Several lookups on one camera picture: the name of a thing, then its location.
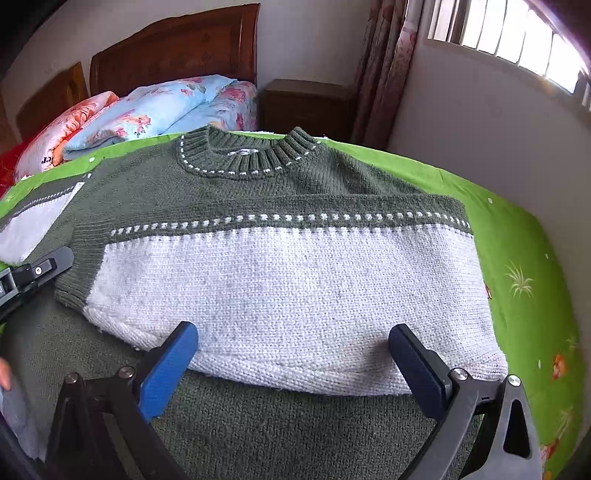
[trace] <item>white dotted stripe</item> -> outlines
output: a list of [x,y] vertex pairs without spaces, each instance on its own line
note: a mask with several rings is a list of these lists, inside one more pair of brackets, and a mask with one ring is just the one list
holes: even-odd
[[[185,154],[184,154],[184,141],[183,141],[183,140],[184,140],[184,136],[181,136],[181,141],[180,141],[180,155],[181,155],[181,158],[183,159],[183,164],[185,164],[185,165],[187,166],[187,168],[192,168],[192,169],[194,169],[194,170],[196,170],[196,171],[201,171],[201,172],[203,172],[203,173],[206,173],[206,174],[207,174],[207,173],[209,173],[209,174],[216,173],[214,170],[209,170],[209,171],[208,171],[208,170],[205,170],[205,169],[202,169],[202,168],[198,168],[198,167],[196,167],[196,166],[194,166],[194,165],[191,165],[191,164],[189,163],[189,161],[188,161],[188,160],[186,160],[186,156],[185,156]],[[312,145],[312,146],[310,147],[310,149],[311,149],[311,150],[315,150],[315,149],[316,149],[316,147],[317,147],[317,145]],[[304,156],[306,156],[306,155],[310,155],[310,151],[309,151],[309,150],[305,151],[305,152],[303,153],[303,155],[304,155]],[[301,158],[302,158],[302,157],[301,157],[300,155],[298,155],[298,156],[296,156],[296,158],[295,158],[295,159],[296,159],[296,160],[301,160]],[[285,166],[292,165],[292,163],[293,163],[293,162],[289,161],[289,162],[287,162],[287,163],[285,164]],[[283,166],[279,165],[279,166],[273,167],[273,169],[274,169],[274,170],[276,170],[276,171],[278,171],[278,170],[282,170],[282,169],[283,169]],[[263,169],[263,173],[270,173],[270,172],[271,172],[271,169],[270,169],[270,168],[264,168],[264,169]],[[228,174],[228,175],[235,175],[235,174],[236,174],[236,172],[235,172],[235,171],[226,171],[226,170],[218,170],[218,171],[217,171],[217,173]],[[259,170],[252,170],[252,171],[250,171],[250,172],[248,172],[248,171],[241,171],[241,172],[238,172],[238,173],[239,173],[240,175],[247,175],[247,174],[250,174],[250,175],[259,175],[259,174],[260,174]]]
[[[188,226],[185,225],[186,222],[181,224],[181,229],[182,230],[188,230]],[[392,232],[392,231],[397,231],[397,232],[402,232],[404,231],[405,228],[408,227],[416,227],[419,229],[434,229],[434,228],[443,228],[449,231],[452,231],[458,235],[462,235],[468,238],[473,238],[473,235],[471,233],[467,233],[467,232],[463,232],[462,230],[458,230],[455,227],[451,226],[451,225],[445,225],[443,223],[421,223],[419,225],[405,225],[405,226],[396,226],[396,227],[391,227],[391,226],[363,226],[363,227],[358,227],[358,226],[352,226],[350,229],[352,231],[370,231],[370,232],[376,232],[376,233],[380,233],[380,232]],[[117,230],[111,230],[111,236],[115,236],[115,235],[122,235],[125,231],[127,230],[127,228],[119,228]],[[337,232],[337,231],[346,231],[348,230],[347,227],[334,227],[334,226],[328,226],[328,227],[315,227],[313,229],[315,232]]]
[[[467,226],[468,228],[470,228],[470,223],[465,221],[465,220],[460,220],[457,217],[452,217],[451,215],[447,215],[445,213],[439,213],[439,212],[396,212],[396,218],[397,219],[404,219],[406,218],[420,218],[423,216],[427,216],[427,217],[432,217],[433,215],[435,215],[438,218],[444,218],[447,219],[450,223],[452,224],[462,224],[463,226]],[[393,213],[366,213],[364,215],[361,215],[360,213],[355,213],[353,215],[349,214],[349,213],[331,213],[330,217],[333,220],[339,220],[339,219],[343,219],[345,221],[352,221],[353,219],[357,222],[360,222],[362,220],[364,221],[368,221],[368,220],[376,220],[377,222],[382,222],[384,220],[384,218],[386,220],[394,220],[394,214]],[[235,217],[225,217],[225,218],[214,218],[214,219],[206,219],[206,220],[195,220],[192,222],[182,222],[182,223],[178,223],[178,222],[161,222],[161,223],[146,223],[143,225],[134,225],[134,226],[126,226],[126,227],[122,227],[122,228],[118,228],[118,229],[114,229],[111,230],[111,236],[115,236],[115,235],[123,235],[123,234],[129,234],[131,233],[131,231],[138,232],[140,229],[142,231],[146,231],[148,230],[148,228],[150,230],[177,230],[177,229],[181,229],[181,230],[186,230],[189,228],[189,225],[191,226],[191,228],[197,228],[200,226],[217,226],[220,225],[221,223],[224,224],[229,224],[229,223],[241,223],[244,222],[245,220],[248,222],[269,222],[269,221],[274,221],[274,222],[278,222],[278,221],[286,221],[286,222],[293,222],[295,218],[295,221],[297,222],[303,222],[304,220],[307,220],[308,222],[316,222],[317,220],[323,222],[324,220],[328,220],[329,218],[329,214],[327,213],[320,213],[319,215],[315,214],[315,213],[309,213],[307,215],[280,215],[278,213],[273,213],[273,214],[267,214],[267,213],[250,213],[247,215],[236,215]],[[427,224],[422,224],[419,223],[417,224],[417,226],[422,227],[423,225],[431,225],[429,223]],[[443,225],[445,226],[445,224],[443,223],[436,223],[435,225]]]
[[25,210],[27,210],[29,207],[33,207],[39,203],[43,203],[43,202],[48,202],[49,200],[53,200],[56,199],[62,195],[65,195],[66,193],[70,193],[72,190],[74,190],[74,188],[76,187],[76,185],[72,185],[71,187],[66,188],[65,190],[62,190],[60,192],[57,193],[52,193],[51,195],[47,195],[45,197],[42,197],[40,199],[37,200],[33,200],[29,203],[27,203],[25,206],[23,206],[17,213],[13,214],[13,218],[20,215],[22,212],[24,212]]

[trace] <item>sweater label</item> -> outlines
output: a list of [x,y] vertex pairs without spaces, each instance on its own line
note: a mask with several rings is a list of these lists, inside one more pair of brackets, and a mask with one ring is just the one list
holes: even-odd
[[236,150],[234,152],[230,152],[228,157],[232,155],[250,155],[251,153],[256,153],[258,150],[256,148],[241,148],[240,150]]

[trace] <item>green bedsheet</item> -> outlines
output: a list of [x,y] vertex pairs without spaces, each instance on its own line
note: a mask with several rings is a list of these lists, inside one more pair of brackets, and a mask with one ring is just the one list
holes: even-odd
[[[105,158],[119,157],[176,136],[161,135],[106,147],[23,180],[0,202],[0,217],[41,183],[85,173]],[[356,145],[331,140],[326,143],[426,192],[449,195],[465,204],[491,298],[496,338],[510,372],[524,381],[543,452],[551,452],[545,466],[551,473],[546,473],[545,478],[556,476],[574,449],[581,424],[584,363],[562,270],[536,218],[439,168]]]

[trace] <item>floral curtain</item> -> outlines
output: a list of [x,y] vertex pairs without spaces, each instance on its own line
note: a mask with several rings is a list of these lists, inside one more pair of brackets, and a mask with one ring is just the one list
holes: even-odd
[[417,38],[423,0],[372,0],[356,75],[351,142],[386,149]]

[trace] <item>ribbed neckline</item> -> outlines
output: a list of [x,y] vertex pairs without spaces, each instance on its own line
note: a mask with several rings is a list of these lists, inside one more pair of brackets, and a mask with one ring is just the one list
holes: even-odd
[[269,140],[207,125],[181,135],[176,142],[177,161],[189,173],[234,180],[280,175],[324,148],[299,127],[283,138]]

